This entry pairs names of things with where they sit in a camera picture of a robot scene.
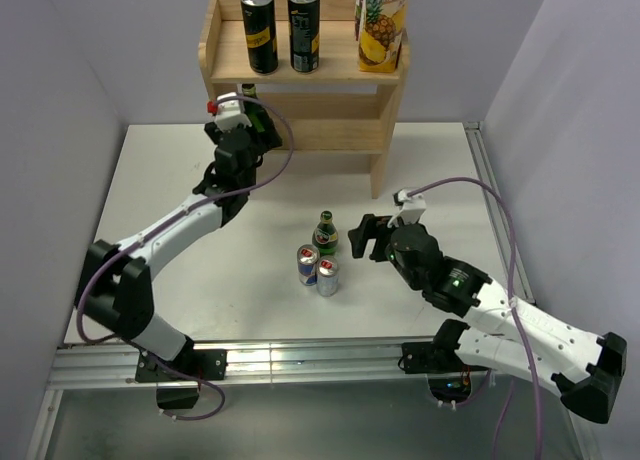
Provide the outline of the green glass bottle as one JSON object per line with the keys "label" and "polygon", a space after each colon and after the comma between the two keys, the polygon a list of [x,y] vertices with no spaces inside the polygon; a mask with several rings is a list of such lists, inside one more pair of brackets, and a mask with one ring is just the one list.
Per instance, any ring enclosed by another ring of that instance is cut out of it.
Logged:
{"label": "green glass bottle", "polygon": [[[243,96],[257,99],[256,85],[252,83],[243,83],[241,85],[241,93]],[[251,121],[252,125],[260,133],[268,130],[271,118],[267,111],[261,106],[253,102],[244,101],[245,114]]]}
{"label": "green glass bottle", "polygon": [[333,223],[333,214],[325,210],[320,214],[320,220],[314,229],[312,243],[319,253],[324,255],[334,255],[339,242],[338,231]]}

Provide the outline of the black yellow tall can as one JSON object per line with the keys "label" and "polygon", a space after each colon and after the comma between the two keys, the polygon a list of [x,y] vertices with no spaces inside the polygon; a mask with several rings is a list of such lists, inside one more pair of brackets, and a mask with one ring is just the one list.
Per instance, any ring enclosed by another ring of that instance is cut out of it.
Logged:
{"label": "black yellow tall can", "polygon": [[278,68],[275,0],[241,0],[251,69],[261,75]]}

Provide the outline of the dark grey can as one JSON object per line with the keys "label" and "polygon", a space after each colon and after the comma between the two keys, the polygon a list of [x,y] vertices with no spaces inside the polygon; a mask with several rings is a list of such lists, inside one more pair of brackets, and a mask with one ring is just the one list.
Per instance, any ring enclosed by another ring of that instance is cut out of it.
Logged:
{"label": "dark grey can", "polygon": [[320,0],[287,0],[290,62],[298,73],[319,66]]}

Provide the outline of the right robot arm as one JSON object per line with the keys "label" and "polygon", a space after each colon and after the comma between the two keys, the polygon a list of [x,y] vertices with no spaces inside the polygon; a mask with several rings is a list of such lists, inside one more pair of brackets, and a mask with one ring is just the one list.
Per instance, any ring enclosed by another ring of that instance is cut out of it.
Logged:
{"label": "right robot arm", "polygon": [[349,231],[353,257],[369,242],[413,291],[448,314],[429,342],[402,346],[408,374],[492,369],[537,383],[579,417],[609,422],[626,368],[627,342],[573,327],[536,306],[509,300],[506,289],[473,265],[446,256],[420,223],[391,226],[366,214]]}

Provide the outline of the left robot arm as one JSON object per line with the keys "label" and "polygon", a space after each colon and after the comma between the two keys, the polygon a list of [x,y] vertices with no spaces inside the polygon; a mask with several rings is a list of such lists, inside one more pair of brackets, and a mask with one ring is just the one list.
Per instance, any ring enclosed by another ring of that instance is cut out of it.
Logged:
{"label": "left robot arm", "polygon": [[148,351],[172,379],[195,375],[202,366],[193,340],[156,312],[153,280],[193,243],[238,215],[257,185],[264,155],[283,144],[267,111],[251,103],[242,113],[217,113],[205,132],[215,145],[214,160],[192,193],[139,234],[116,244],[94,242],[74,300],[78,318],[88,316]]}

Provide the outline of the wooden two-tier shelf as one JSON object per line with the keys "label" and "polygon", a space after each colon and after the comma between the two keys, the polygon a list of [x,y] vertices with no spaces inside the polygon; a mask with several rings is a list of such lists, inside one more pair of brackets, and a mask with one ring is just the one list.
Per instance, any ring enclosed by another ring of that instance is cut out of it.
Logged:
{"label": "wooden two-tier shelf", "polygon": [[306,152],[366,154],[370,189],[378,197],[409,72],[409,41],[402,41],[392,73],[363,72],[357,66],[353,33],[356,0],[321,0],[320,66],[310,74],[289,63],[287,0],[275,0],[279,67],[259,75],[249,66],[240,0],[209,0],[198,58],[210,99],[244,83],[280,85],[260,99],[287,119],[295,148]]}

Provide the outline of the blue silver can right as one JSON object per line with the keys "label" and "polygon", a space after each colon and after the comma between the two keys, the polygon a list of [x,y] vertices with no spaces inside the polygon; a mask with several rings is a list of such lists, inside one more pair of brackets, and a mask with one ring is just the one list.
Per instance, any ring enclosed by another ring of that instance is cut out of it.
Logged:
{"label": "blue silver can right", "polygon": [[317,264],[316,287],[321,296],[330,297],[338,290],[339,265],[332,256],[322,256]]}

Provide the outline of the blue silver can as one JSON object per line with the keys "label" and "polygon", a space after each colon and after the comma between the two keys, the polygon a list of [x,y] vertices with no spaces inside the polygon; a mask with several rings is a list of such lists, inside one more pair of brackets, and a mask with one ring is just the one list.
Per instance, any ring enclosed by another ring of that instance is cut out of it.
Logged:
{"label": "blue silver can", "polygon": [[318,249],[312,244],[299,247],[296,254],[297,270],[300,282],[305,286],[317,282],[317,264],[320,259]]}
{"label": "blue silver can", "polygon": [[321,296],[330,297],[338,290],[339,265],[332,256],[322,256],[317,264],[316,287]]}

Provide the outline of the blue silver can left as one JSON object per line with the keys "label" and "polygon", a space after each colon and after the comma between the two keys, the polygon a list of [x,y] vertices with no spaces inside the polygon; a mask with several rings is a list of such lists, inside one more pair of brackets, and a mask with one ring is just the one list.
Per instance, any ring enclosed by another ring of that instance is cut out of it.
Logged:
{"label": "blue silver can left", "polygon": [[299,247],[296,254],[297,270],[300,282],[305,286],[317,282],[317,264],[320,259],[318,249],[312,244]]}

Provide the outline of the pineapple juice carton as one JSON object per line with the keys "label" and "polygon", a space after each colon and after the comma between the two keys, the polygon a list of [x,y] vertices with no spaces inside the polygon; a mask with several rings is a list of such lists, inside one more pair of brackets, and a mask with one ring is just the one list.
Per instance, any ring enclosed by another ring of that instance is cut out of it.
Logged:
{"label": "pineapple juice carton", "polygon": [[358,43],[359,70],[396,70],[406,27],[408,0],[364,0]]}

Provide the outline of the aluminium front rail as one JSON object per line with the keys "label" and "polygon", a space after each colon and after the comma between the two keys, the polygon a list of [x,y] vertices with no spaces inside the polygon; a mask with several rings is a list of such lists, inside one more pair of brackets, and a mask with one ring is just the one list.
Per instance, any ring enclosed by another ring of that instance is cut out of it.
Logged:
{"label": "aluminium front rail", "polygon": [[[381,337],[320,340],[273,340],[199,343],[198,350],[224,350],[220,387],[406,379],[397,366],[401,345],[429,342],[426,337]],[[48,390],[194,387],[175,376],[142,382],[136,373],[144,361],[138,350],[122,343],[72,344],[56,352]]]}

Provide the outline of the aluminium side rail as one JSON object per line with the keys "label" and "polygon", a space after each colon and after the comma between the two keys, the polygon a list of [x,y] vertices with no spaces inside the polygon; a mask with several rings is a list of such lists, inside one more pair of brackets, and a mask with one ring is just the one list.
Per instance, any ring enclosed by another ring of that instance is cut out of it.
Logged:
{"label": "aluminium side rail", "polygon": [[[466,134],[478,179],[498,193],[499,187],[484,144],[482,126],[482,122],[463,123],[463,129]],[[501,260],[505,271],[508,271],[510,247],[508,241],[509,228],[507,216],[491,194],[484,192],[483,195]],[[514,287],[515,293],[520,298],[527,301],[534,300],[533,291],[519,253],[516,253]],[[569,429],[576,438],[576,445],[579,450],[578,458],[592,460],[602,459],[602,454],[591,424],[568,410],[564,411],[564,416],[566,417]]]}

